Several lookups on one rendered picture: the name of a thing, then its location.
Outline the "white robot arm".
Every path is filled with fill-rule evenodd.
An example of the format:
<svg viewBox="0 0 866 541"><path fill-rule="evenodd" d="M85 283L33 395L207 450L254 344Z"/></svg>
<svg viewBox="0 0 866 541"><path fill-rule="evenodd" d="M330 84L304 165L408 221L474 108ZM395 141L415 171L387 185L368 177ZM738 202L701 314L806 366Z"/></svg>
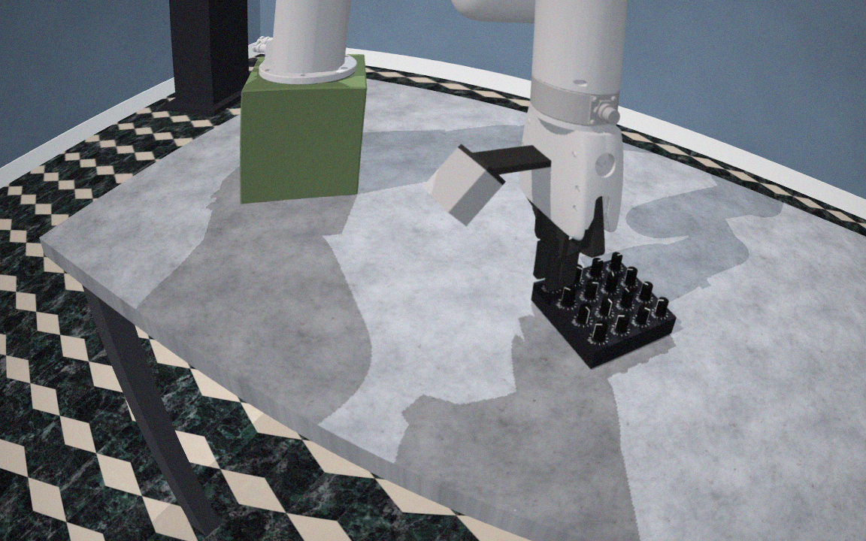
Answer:
<svg viewBox="0 0 866 541"><path fill-rule="evenodd" d="M619 122L628 0L451 2L469 20L534 23L530 103L538 112L577 125ZM253 45L265 53L262 79L301 85L354 73L356 59L346 54L350 5L276 0L274 37L262 35ZM534 145L471 152L460 144L423 188L467 226L506 183L499 174L550 167Z"/></svg>

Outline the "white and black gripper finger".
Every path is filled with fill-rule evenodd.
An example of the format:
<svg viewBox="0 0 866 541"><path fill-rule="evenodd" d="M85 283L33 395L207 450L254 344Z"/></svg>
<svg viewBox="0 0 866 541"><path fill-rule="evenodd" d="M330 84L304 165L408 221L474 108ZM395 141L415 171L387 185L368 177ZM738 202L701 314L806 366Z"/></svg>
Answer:
<svg viewBox="0 0 866 541"><path fill-rule="evenodd" d="M554 251L554 244L556 244L558 226L554 222L551 222L551 220L547 218L538 207L533 205L531 200L528 198L527 200L532 205L532 211L535 216L534 233L536 237L540 239L537 243L533 275L536 280L544 280L547 271L549 252Z"/></svg>
<svg viewBox="0 0 866 541"><path fill-rule="evenodd" d="M549 292L573 285L580 253L590 258L604 255L604 200L602 200L602 196L595 200L594 218L592 218L592 223L586 229L586 234L582 240L575 240L573 237L569 240L568 237L570 236L558 228L556 245L554 251L549 252L549 261L547 261L547 271L544 277L544 288Z"/></svg>

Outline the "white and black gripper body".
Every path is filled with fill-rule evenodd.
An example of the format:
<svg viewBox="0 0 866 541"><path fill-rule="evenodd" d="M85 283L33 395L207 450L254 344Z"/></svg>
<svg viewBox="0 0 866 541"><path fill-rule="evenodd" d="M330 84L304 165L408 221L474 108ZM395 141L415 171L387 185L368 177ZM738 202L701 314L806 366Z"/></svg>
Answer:
<svg viewBox="0 0 866 541"><path fill-rule="evenodd" d="M529 106L522 145L534 145L551 160L551 167L520 171L523 194L575 240L584 237L594 218L595 200L602 196L604 230L614 232L622 200L621 128L551 119Z"/></svg>

